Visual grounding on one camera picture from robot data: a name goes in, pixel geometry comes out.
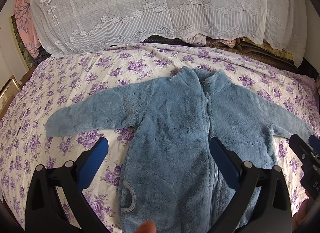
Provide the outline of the person's right hand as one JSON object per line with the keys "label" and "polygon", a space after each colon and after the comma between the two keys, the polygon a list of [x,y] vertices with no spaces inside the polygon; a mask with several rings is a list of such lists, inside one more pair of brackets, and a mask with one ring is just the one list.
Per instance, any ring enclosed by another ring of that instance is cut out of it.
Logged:
{"label": "person's right hand", "polygon": [[309,212],[310,199],[305,199],[299,208],[299,210],[292,217],[292,231],[296,230],[304,221]]}

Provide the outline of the person's left hand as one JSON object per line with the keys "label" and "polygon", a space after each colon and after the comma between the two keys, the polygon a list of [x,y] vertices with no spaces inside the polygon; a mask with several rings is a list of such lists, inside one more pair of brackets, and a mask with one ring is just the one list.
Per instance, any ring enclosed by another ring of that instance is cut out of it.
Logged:
{"label": "person's left hand", "polygon": [[156,233],[156,225],[153,221],[146,221],[134,233]]}

